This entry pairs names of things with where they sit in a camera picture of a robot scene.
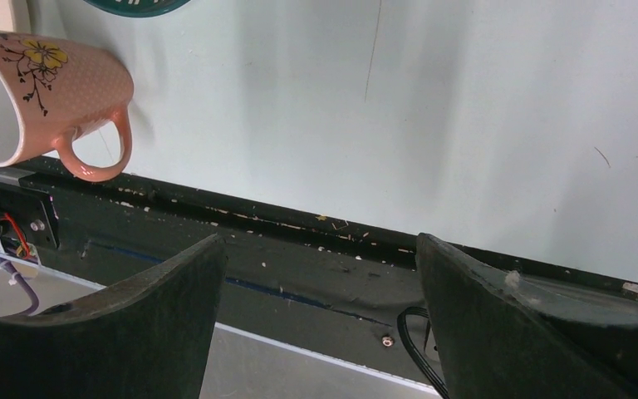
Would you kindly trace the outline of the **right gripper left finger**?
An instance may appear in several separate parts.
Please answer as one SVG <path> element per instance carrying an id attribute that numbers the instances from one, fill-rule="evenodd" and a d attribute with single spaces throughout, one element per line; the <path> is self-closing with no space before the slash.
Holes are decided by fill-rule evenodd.
<path id="1" fill-rule="evenodd" d="M 196 398 L 227 266 L 213 234 L 33 316 L 0 317 L 0 398 Z"/>

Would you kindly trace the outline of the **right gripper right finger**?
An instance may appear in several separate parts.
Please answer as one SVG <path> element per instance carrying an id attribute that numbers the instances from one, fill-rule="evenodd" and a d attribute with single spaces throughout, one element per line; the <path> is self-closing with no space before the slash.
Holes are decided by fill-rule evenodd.
<path id="1" fill-rule="evenodd" d="M 431 234 L 416 263 L 452 398 L 638 398 L 638 293 L 507 272 Z"/>

